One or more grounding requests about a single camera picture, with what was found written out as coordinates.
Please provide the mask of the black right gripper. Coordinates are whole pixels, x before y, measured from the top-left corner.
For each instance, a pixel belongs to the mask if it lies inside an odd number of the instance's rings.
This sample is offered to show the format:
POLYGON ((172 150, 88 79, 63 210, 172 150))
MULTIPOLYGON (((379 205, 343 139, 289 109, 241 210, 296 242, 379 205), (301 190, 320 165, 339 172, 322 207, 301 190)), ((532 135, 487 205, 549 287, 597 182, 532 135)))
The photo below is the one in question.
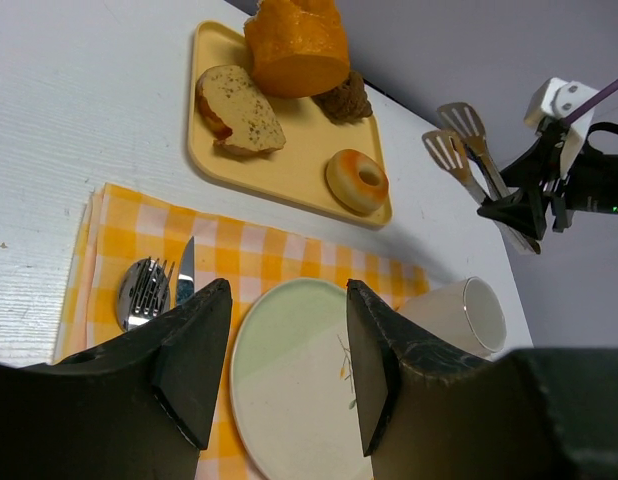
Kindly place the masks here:
POLYGON ((564 122, 542 120, 535 143, 500 172, 505 184, 514 191, 499 200, 483 202, 478 215, 537 241, 543 239, 547 230, 548 212, 554 217, 553 231, 562 233, 570 228, 575 213, 569 193, 573 173, 563 175, 560 170, 567 133, 564 122))

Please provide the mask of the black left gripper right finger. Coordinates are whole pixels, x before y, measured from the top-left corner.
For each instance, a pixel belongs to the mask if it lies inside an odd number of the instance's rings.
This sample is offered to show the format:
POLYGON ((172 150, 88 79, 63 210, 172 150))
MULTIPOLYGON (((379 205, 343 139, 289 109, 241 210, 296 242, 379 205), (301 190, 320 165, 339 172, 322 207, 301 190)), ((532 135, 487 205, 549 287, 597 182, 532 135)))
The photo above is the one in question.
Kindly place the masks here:
POLYGON ((347 285, 347 331, 376 478, 618 479, 618 348, 523 348, 488 361, 360 280, 347 285))

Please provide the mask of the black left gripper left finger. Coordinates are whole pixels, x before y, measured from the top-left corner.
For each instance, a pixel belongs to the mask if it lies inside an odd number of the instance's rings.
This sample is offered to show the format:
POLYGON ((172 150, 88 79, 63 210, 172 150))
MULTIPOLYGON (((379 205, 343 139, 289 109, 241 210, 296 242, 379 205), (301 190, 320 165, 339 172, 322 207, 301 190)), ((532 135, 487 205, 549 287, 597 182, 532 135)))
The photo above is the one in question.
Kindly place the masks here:
POLYGON ((209 445, 228 281, 54 364, 0 364, 0 479, 191 479, 209 445))

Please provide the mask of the metal serving tongs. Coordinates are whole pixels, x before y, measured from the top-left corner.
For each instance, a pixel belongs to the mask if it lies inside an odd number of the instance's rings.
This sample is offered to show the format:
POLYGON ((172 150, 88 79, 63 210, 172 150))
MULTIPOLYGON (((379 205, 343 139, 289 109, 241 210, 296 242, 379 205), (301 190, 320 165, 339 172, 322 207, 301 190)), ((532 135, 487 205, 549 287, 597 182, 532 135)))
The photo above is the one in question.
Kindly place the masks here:
MULTIPOLYGON (((465 102, 452 102, 440 106, 437 113, 444 128, 421 136, 437 166, 465 188, 478 208, 485 201, 499 200, 512 193, 514 189, 505 184, 488 150, 486 129, 475 109, 465 102)), ((540 241, 490 221, 519 252, 541 253, 540 241)))

